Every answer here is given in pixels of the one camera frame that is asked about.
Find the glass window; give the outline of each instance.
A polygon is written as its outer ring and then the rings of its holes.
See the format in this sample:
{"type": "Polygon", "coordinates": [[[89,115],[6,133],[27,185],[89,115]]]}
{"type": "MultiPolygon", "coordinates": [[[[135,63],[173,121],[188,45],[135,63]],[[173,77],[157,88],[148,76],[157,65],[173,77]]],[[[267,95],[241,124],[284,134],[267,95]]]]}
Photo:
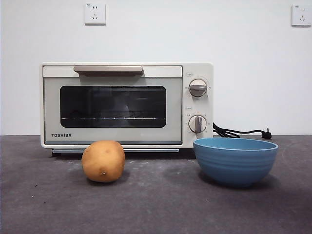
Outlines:
{"type": "Polygon", "coordinates": [[[65,128],[162,128],[162,86],[63,86],[60,123],[65,128]]]}

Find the wall socket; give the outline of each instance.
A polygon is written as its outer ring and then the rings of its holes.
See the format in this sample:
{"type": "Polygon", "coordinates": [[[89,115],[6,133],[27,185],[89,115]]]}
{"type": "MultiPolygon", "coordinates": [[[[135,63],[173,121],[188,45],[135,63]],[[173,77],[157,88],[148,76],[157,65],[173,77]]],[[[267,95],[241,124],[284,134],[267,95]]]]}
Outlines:
{"type": "Polygon", "coordinates": [[[97,2],[86,3],[84,8],[84,23],[86,25],[106,24],[106,5],[97,2]]]}
{"type": "Polygon", "coordinates": [[[292,26],[311,26],[312,5],[292,5],[292,26]]]}

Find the temperature knob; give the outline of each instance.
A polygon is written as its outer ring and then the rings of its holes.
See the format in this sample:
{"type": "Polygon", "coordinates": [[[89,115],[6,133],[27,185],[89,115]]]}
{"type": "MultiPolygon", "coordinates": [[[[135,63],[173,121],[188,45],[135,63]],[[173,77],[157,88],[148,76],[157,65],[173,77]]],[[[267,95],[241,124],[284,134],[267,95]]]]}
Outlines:
{"type": "Polygon", "coordinates": [[[206,129],[206,120],[203,116],[193,116],[190,118],[189,127],[194,133],[201,133],[206,129]]]}
{"type": "Polygon", "coordinates": [[[202,79],[195,79],[190,83],[189,90],[194,97],[201,97],[207,92],[207,85],[202,79]]]}

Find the cream toaster oven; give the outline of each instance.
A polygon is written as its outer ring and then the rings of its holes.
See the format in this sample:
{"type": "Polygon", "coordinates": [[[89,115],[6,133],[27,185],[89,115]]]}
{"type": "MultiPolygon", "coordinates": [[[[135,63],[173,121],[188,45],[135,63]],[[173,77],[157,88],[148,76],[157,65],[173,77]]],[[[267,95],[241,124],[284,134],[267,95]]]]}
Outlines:
{"type": "Polygon", "coordinates": [[[115,140],[125,151],[177,152],[213,135],[210,63],[45,63],[41,145],[83,152],[115,140]]]}

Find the potato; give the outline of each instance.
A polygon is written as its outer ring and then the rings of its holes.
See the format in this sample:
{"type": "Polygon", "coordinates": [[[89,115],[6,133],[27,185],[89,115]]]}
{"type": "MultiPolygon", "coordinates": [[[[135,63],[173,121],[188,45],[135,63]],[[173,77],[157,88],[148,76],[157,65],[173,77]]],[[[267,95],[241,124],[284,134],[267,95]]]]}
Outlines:
{"type": "Polygon", "coordinates": [[[83,171],[90,180],[112,182],[122,175],[125,153],[118,142],[101,140],[85,149],[81,162],[83,171]]]}

